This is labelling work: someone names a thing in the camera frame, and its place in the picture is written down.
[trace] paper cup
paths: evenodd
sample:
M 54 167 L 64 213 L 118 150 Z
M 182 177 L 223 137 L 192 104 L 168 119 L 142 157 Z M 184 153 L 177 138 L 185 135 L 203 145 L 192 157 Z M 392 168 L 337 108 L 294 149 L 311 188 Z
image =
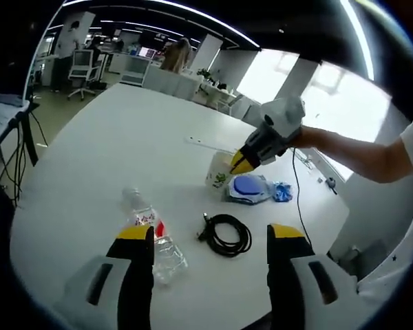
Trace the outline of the paper cup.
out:
M 213 192 L 223 193 L 223 190 L 233 178 L 234 175 L 230 174 L 232 160 L 233 156 L 229 153 L 223 151 L 215 153 L 205 179 L 206 186 Z

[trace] white cloth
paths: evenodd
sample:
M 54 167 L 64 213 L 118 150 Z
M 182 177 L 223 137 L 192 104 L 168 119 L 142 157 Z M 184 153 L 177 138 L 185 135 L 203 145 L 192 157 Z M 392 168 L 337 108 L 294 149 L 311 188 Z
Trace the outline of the white cloth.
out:
M 78 37 L 76 35 L 76 29 L 68 30 L 63 36 L 61 36 L 61 40 L 59 41 L 59 58 L 72 56 L 77 44 Z
M 401 134 L 413 165 L 413 123 Z M 413 261 L 413 220 L 402 241 L 372 273 L 358 283 L 359 295 L 373 314 L 392 295 Z

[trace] blue lid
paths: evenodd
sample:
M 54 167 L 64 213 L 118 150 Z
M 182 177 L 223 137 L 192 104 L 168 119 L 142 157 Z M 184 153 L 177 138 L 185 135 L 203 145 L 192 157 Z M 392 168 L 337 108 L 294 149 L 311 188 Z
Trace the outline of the blue lid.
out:
M 241 195 L 258 195 L 262 192 L 257 179 L 247 175 L 242 175 L 234 179 L 234 189 Z

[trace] black cable bundle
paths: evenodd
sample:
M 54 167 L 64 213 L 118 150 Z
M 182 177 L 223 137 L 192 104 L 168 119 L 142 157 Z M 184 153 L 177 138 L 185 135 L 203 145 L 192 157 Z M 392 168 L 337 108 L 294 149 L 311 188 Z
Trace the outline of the black cable bundle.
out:
M 43 141 L 44 141 L 45 145 L 49 146 L 49 144 L 47 143 L 46 137 L 44 136 L 44 132 L 43 132 L 43 129 L 41 128 L 41 124 L 40 124 L 39 120 L 35 117 L 33 112 L 30 112 L 30 114 L 34 118 L 36 124 L 39 126 L 40 133 L 41 133 L 41 136 L 43 137 Z
M 229 214 L 219 214 L 212 218 L 208 218 L 204 213 L 205 228 L 203 232 L 198 236 L 198 240 L 206 241 L 209 247 L 217 254 L 233 258 L 241 253 L 248 252 L 253 244 L 253 238 L 248 227 L 238 221 L 235 217 Z M 233 226 L 239 235 L 238 242 L 226 242 L 222 240 L 217 232 L 215 232 L 215 226 L 220 223 L 227 223 Z

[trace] potted plant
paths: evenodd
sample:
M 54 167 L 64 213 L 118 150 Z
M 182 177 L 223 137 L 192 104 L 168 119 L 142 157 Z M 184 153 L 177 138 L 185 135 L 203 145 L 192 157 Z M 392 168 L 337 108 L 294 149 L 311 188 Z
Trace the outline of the potted plant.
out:
M 211 72 L 207 69 L 199 69 L 198 76 L 203 76 L 206 81 L 211 81 L 214 83 L 213 76 L 211 75 Z

